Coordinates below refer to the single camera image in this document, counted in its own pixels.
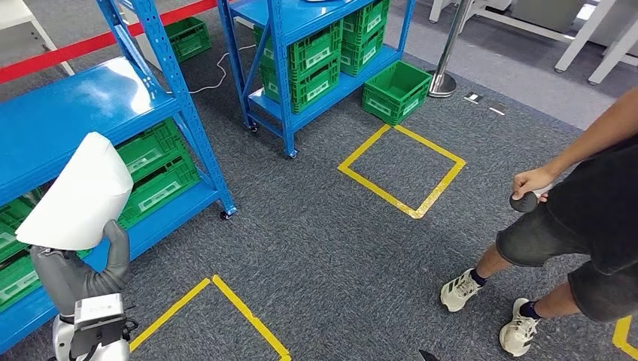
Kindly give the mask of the person's hand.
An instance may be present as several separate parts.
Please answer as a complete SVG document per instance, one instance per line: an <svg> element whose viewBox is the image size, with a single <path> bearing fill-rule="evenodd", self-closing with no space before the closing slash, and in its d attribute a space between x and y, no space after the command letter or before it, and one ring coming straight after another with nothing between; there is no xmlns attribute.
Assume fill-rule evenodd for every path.
<svg viewBox="0 0 638 361"><path fill-rule="evenodd" d="M556 177L557 175L545 166L516 174L513 177L511 198L519 200L527 192L543 190L552 184Z"/></svg>

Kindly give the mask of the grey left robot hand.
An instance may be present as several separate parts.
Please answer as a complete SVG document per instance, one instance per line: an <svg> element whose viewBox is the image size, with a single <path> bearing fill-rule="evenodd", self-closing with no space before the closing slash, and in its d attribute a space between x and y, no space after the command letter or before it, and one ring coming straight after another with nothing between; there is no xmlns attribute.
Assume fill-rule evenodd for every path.
<svg viewBox="0 0 638 361"><path fill-rule="evenodd" d="M32 246L30 257L36 274L57 311L73 317L75 302L95 296L121 293L130 279L130 244L127 232L114 220L103 233L109 241L105 268L95 271L73 250Z"/></svg>

